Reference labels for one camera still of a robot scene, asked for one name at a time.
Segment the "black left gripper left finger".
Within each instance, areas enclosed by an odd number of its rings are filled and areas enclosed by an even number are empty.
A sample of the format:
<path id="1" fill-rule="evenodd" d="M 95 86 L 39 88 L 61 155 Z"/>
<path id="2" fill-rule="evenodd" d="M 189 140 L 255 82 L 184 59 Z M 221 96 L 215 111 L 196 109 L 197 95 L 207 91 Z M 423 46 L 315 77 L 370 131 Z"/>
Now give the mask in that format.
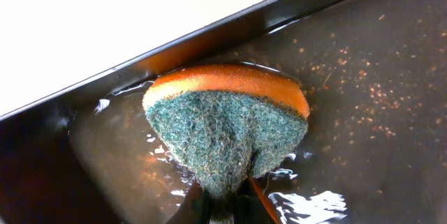
<path id="1" fill-rule="evenodd" d="M 184 202 L 166 224 L 208 224 L 210 197 L 196 181 L 188 190 Z"/>

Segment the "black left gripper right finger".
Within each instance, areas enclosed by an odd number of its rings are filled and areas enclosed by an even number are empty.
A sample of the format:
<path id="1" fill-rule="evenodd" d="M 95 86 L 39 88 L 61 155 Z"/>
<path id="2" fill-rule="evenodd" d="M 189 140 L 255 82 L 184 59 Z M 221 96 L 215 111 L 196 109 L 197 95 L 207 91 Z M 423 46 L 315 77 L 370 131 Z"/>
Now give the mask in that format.
<path id="1" fill-rule="evenodd" d="M 233 215 L 235 224 L 280 224 L 272 201 L 254 178 L 243 181 L 234 194 Z"/>

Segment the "orange and green sponge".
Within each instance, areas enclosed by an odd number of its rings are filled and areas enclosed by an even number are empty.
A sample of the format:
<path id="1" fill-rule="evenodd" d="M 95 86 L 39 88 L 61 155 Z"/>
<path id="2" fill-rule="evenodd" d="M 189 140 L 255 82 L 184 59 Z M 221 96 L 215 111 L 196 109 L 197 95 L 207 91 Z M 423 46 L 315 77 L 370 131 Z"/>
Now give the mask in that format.
<path id="1" fill-rule="evenodd" d="M 238 65 L 158 77 L 142 108 L 173 158 L 213 197 L 278 167 L 306 135 L 310 114 L 297 82 Z"/>

